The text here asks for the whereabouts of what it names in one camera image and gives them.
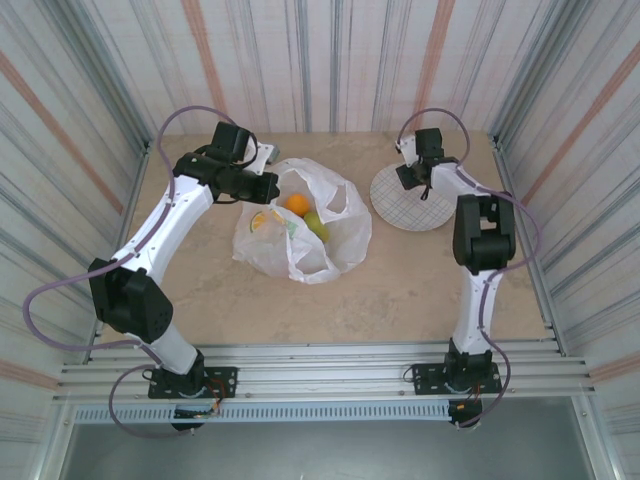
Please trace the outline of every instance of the paper plate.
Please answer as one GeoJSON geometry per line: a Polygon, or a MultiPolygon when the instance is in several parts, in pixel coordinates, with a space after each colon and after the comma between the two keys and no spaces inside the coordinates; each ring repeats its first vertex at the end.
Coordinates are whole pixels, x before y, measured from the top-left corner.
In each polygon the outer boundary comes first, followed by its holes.
{"type": "Polygon", "coordinates": [[[426,200],[420,196],[425,187],[402,188],[396,173],[401,163],[389,165],[378,172],[371,183],[369,195],[378,215],[394,227],[412,232],[425,232],[444,225],[456,207],[431,190],[426,200]]]}

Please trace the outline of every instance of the red stripe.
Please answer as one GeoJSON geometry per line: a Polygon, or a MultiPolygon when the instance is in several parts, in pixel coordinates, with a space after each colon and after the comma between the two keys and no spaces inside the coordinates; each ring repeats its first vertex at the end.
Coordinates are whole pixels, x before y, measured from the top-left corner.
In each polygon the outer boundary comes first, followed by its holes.
{"type": "Polygon", "coordinates": [[[211,92],[213,105],[218,110],[226,112],[227,105],[224,101],[222,85],[220,83],[220,77],[218,76],[216,64],[213,61],[211,47],[209,47],[209,36],[207,34],[207,27],[204,24],[200,1],[182,0],[182,8],[185,15],[187,16],[187,22],[189,22],[191,35],[193,35],[193,38],[196,41],[196,47],[198,48],[198,53],[200,54],[202,68],[204,69],[205,78],[207,79],[209,92],[211,92]]]}
{"type": "Polygon", "coordinates": [[[56,137],[58,142],[60,142],[60,145],[62,145],[71,158],[76,161],[82,171],[87,174],[100,193],[102,193],[102,195],[104,195],[104,197],[109,201],[111,206],[113,206],[118,213],[122,213],[124,207],[118,200],[118,197],[116,197],[115,193],[111,191],[104,180],[100,178],[98,172],[96,172],[96,170],[91,166],[74,141],[71,140],[69,134],[64,131],[60,123],[58,123],[51,112],[47,110],[47,107],[43,105],[35,92],[31,90],[29,85],[27,85],[27,82],[22,78],[20,73],[2,51],[0,51],[0,70],[2,70],[4,76],[7,77],[7,80],[9,80],[11,85],[13,85],[13,88],[18,91],[38,117],[40,117],[42,123],[45,124],[53,136],[56,137]]]}
{"type": "Polygon", "coordinates": [[[58,388],[58,379],[40,373],[30,368],[25,368],[15,363],[0,360],[0,377],[15,382],[35,385],[36,387],[55,390],[58,388]]]}
{"type": "Polygon", "coordinates": [[[591,381],[602,383],[640,371],[640,353],[634,353],[591,371],[591,381]]]}
{"type": "Polygon", "coordinates": [[[562,159],[567,155],[569,150],[575,145],[578,141],[578,138],[584,133],[585,129],[589,126],[591,121],[594,119],[598,113],[603,109],[603,107],[611,100],[611,97],[618,91],[620,85],[624,83],[627,77],[631,74],[633,69],[638,65],[640,61],[640,42],[636,44],[633,50],[627,55],[627,58],[620,64],[616,72],[609,79],[607,84],[602,88],[596,99],[591,104],[591,107],[587,111],[587,113],[582,117],[582,120],[578,122],[573,131],[569,134],[569,136],[562,142],[562,145],[555,153],[555,155],[551,158],[549,163],[544,170],[540,174],[540,176],[533,183],[531,189],[527,192],[527,194],[522,198],[522,203],[525,205],[528,204],[533,196],[538,192],[540,187],[547,181],[549,176],[553,173],[556,167],[560,164],[562,159]]]}
{"type": "MultiPolygon", "coordinates": [[[[438,1],[436,15],[431,26],[431,33],[429,33],[429,40],[427,41],[427,50],[422,60],[422,71],[420,72],[420,81],[413,106],[414,112],[428,106],[455,3],[455,0],[438,1]]],[[[421,118],[418,117],[411,123],[411,130],[415,130],[421,125],[421,118]]]]}

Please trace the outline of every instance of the green apple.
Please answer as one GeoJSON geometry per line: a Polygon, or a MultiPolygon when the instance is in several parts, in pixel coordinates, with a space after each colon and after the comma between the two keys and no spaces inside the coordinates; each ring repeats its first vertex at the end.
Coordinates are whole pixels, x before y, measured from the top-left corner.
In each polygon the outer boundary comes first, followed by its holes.
{"type": "Polygon", "coordinates": [[[309,212],[304,216],[304,223],[307,224],[309,230],[315,233],[322,243],[329,241],[329,230],[320,221],[320,217],[316,212],[309,212]]]}

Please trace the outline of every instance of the gray floor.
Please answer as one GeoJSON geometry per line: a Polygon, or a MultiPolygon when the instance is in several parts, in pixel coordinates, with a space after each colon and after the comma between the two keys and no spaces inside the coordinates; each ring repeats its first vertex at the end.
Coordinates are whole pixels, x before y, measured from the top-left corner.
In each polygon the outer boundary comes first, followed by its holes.
{"type": "Polygon", "coordinates": [[[65,472],[83,480],[593,478],[570,401],[559,399],[505,400],[469,432],[441,422],[263,423],[140,440],[115,426],[79,426],[65,472]]]}

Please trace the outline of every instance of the orange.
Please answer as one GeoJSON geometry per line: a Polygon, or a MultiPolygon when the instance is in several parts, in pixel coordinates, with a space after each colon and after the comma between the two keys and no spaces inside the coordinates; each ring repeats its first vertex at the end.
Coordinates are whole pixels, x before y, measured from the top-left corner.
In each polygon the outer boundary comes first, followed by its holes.
{"type": "Polygon", "coordinates": [[[293,213],[298,215],[299,217],[304,217],[309,210],[311,210],[311,204],[307,197],[301,195],[300,193],[294,193],[287,201],[284,202],[284,208],[287,210],[291,210],[293,213]]]}

